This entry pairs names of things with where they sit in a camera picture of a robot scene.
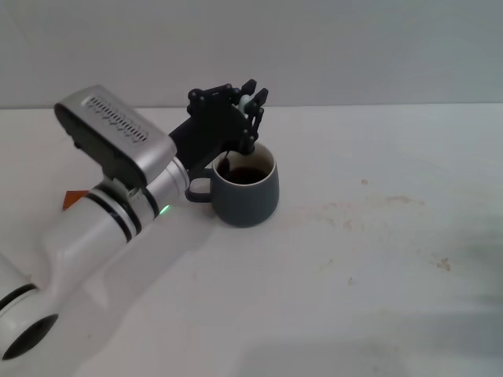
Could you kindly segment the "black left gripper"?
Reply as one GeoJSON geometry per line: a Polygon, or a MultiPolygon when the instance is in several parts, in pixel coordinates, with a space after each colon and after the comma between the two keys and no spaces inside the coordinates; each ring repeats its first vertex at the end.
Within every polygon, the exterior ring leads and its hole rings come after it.
{"type": "Polygon", "coordinates": [[[263,88],[251,97],[256,86],[257,82],[249,79],[241,88],[228,83],[188,93],[190,117],[169,133],[177,149],[176,157],[187,172],[203,170],[225,151],[245,155],[253,152],[269,95],[269,90],[263,88]],[[247,121],[235,108],[243,96],[242,112],[247,121]]]}

